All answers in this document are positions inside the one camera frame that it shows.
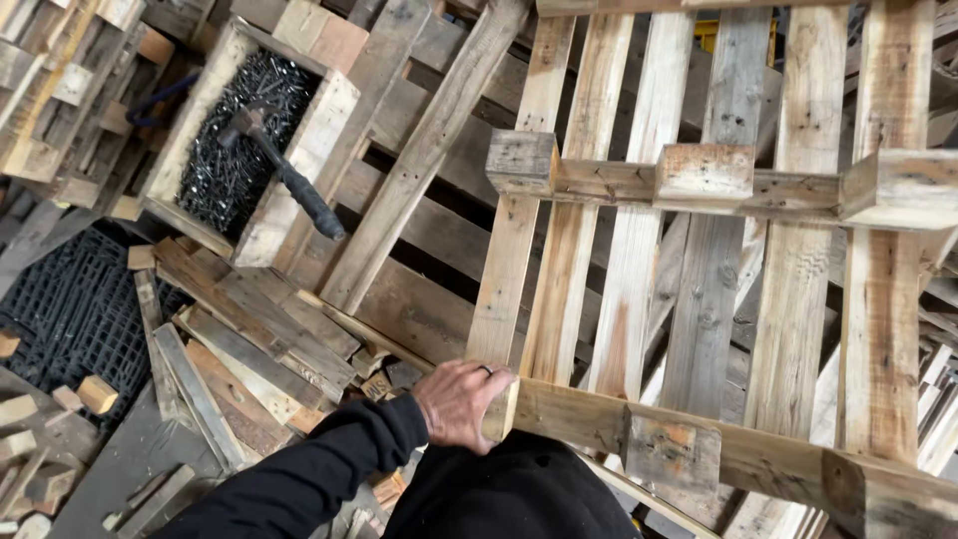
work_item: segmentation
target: yellow object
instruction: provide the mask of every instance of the yellow object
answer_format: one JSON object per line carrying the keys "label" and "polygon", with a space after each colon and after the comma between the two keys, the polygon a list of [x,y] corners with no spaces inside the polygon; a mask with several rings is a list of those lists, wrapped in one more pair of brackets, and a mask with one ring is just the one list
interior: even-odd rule
{"label": "yellow object", "polygon": [[[772,22],[768,29],[768,58],[765,63],[768,67],[775,64],[775,30],[778,28],[778,21],[772,17]],[[696,21],[696,37],[701,39],[703,50],[714,53],[716,50],[716,34],[719,33],[719,22],[717,20],[699,20]]]}

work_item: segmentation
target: hammer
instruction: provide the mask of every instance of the hammer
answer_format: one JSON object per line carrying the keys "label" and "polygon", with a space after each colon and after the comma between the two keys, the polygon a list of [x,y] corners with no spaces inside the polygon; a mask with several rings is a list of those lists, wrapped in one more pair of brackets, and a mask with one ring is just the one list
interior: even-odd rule
{"label": "hammer", "polygon": [[232,148],[241,134],[255,140],[279,171],[280,179],[289,190],[289,194],[303,206],[303,210],[312,219],[312,225],[316,227],[316,230],[327,238],[339,241],[346,235],[346,231],[343,230],[343,225],[336,218],[336,214],[332,213],[312,184],[296,172],[289,161],[286,161],[280,151],[266,138],[266,132],[262,127],[263,118],[267,114],[276,112],[280,110],[265,101],[244,105],[233,117],[230,127],[217,138],[217,142],[224,148]]}

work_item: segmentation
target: weathered wood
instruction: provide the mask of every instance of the weathered wood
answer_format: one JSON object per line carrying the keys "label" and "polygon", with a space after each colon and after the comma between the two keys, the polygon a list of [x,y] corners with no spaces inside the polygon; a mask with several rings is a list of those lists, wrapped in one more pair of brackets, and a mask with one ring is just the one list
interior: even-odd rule
{"label": "weathered wood", "polygon": [[[652,16],[628,162],[651,161],[678,136],[694,25],[686,13]],[[661,217],[657,209],[616,212],[589,390],[639,400]]]}
{"label": "weathered wood", "polygon": [[[837,170],[847,19],[847,8],[792,11],[778,171]],[[824,225],[772,221],[769,226],[745,427],[800,439],[811,435],[831,237]],[[787,510],[787,503],[748,493],[723,536],[768,537]]]}
{"label": "weathered wood", "polygon": [[[845,0],[796,0],[795,6],[847,4]],[[540,17],[592,13],[641,13],[758,8],[777,6],[772,0],[536,0]]]}
{"label": "weathered wood", "polygon": [[13,510],[13,505],[23,496],[27,484],[34,478],[36,471],[43,465],[50,454],[50,447],[43,447],[30,455],[30,460],[24,464],[20,473],[16,475],[13,484],[0,498],[0,518],[7,518]]}
{"label": "weathered wood", "polygon": [[[921,150],[935,3],[878,0],[865,18],[853,161]],[[836,447],[915,465],[920,245],[906,232],[849,230]]]}
{"label": "weathered wood", "polygon": [[160,356],[153,339],[153,332],[163,325],[163,311],[156,295],[156,276],[151,270],[137,271],[133,274],[136,285],[136,296],[140,302],[140,316],[143,318],[143,330],[147,334],[147,353],[149,367],[153,374],[153,383],[156,386],[156,404],[160,408],[160,417],[164,420],[175,419],[179,416],[179,399],[176,393],[176,381],[172,377],[170,368]]}
{"label": "weathered wood", "polygon": [[136,537],[140,531],[149,524],[149,521],[163,510],[163,507],[170,499],[190,482],[194,475],[195,472],[193,468],[186,464],[180,464],[179,468],[163,483],[163,486],[161,486],[155,494],[150,496],[140,509],[133,513],[133,516],[123,524],[117,531],[117,536],[119,536],[120,539],[133,539],[133,537]]}
{"label": "weathered wood", "polygon": [[321,378],[310,382],[318,385],[333,401],[339,401],[342,390],[355,376],[355,369],[344,358],[336,355],[279,305],[270,301],[255,282],[238,272],[227,275],[217,287],[248,313],[256,313],[256,318],[288,346],[289,355]]}
{"label": "weathered wood", "polygon": [[719,487],[721,433],[702,422],[675,423],[626,407],[620,455],[631,477],[714,494]]}
{"label": "weathered wood", "polygon": [[[514,427],[617,452],[624,440],[626,407],[657,414],[663,420],[714,427],[721,432],[719,479],[723,483],[823,508],[852,525],[852,531],[861,525],[880,525],[880,515],[870,515],[860,508],[861,501],[873,492],[880,493],[884,504],[898,507],[921,499],[913,507],[925,508],[923,515],[928,520],[918,529],[940,526],[955,518],[952,511],[958,487],[913,468],[537,380],[520,382]],[[859,482],[863,475],[867,481]]]}
{"label": "weathered wood", "polygon": [[[574,17],[539,21],[530,73],[519,105],[518,130],[549,132],[555,128],[575,24]],[[469,359],[484,363],[509,362],[537,213],[537,199],[499,199],[466,344]],[[512,367],[513,371],[519,370],[519,365]],[[509,433],[515,391],[513,385],[490,403],[482,426],[485,437],[501,441]]]}
{"label": "weathered wood", "polygon": [[839,217],[870,226],[954,226],[956,159],[950,150],[879,148],[842,176]]}
{"label": "weathered wood", "polygon": [[156,347],[170,366],[180,388],[183,390],[183,397],[196,415],[197,421],[202,421],[209,430],[212,440],[208,441],[211,444],[216,444],[227,465],[234,470],[239,469],[246,461],[245,453],[240,447],[239,441],[233,435],[233,431],[226,424],[226,420],[223,419],[222,412],[220,412],[217,402],[213,399],[213,393],[203,382],[196,365],[190,361],[190,357],[186,353],[186,347],[183,346],[183,341],[176,335],[173,325],[166,323],[160,326],[153,333],[153,337],[156,339]]}
{"label": "weathered wood", "polygon": [[[626,68],[632,15],[589,19],[563,157],[605,159]],[[553,203],[520,372],[566,386],[582,315],[582,295],[598,206]]]}
{"label": "weathered wood", "polygon": [[193,309],[179,319],[191,334],[219,358],[222,359],[225,354],[242,363],[304,407],[316,410],[322,404],[323,395],[319,389],[267,357],[259,348],[205,311]]}
{"label": "weathered wood", "polygon": [[[736,205],[752,197],[755,151],[735,144],[670,144],[655,165],[655,201],[659,207],[695,210],[694,202]],[[689,200],[691,207],[683,207]]]}
{"label": "weathered wood", "polygon": [[[755,143],[770,15],[764,8],[721,13],[702,142]],[[741,218],[692,215],[662,386],[665,408],[719,417],[743,234]]]}
{"label": "weathered wood", "polygon": [[483,11],[463,52],[333,269],[321,297],[346,313],[356,312],[402,226],[478,102],[482,87],[528,14],[527,0],[501,0]]}
{"label": "weathered wood", "polygon": [[268,457],[292,439],[292,431],[277,421],[208,348],[190,340],[186,351],[238,440]]}

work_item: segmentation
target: wooden box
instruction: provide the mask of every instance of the wooden box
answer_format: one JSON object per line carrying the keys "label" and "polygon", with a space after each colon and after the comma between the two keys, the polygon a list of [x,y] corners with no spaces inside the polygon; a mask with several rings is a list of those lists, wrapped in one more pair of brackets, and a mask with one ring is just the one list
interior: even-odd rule
{"label": "wooden box", "polygon": [[238,244],[182,210],[176,204],[176,196],[190,162],[191,146],[207,114],[246,58],[260,49],[292,60],[322,78],[285,151],[286,159],[307,179],[314,180],[319,175],[333,143],[353,112],[359,92],[339,71],[297,53],[234,16],[220,30],[203,74],[180,110],[140,192],[142,207],[238,266],[272,264],[297,213],[302,211],[285,186],[275,177],[270,180]]}

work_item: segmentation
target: wooden pallet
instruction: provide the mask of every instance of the wooden pallet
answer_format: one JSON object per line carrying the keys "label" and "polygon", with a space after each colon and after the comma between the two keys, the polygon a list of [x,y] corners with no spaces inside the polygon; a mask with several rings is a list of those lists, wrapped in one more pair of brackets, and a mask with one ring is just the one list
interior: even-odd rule
{"label": "wooden pallet", "polygon": [[76,0],[60,6],[44,1],[36,11],[37,2],[15,4],[7,29],[24,20],[25,30],[7,33],[10,41],[3,46],[31,58],[12,64],[29,67],[3,93],[0,172],[50,182],[145,4]]}

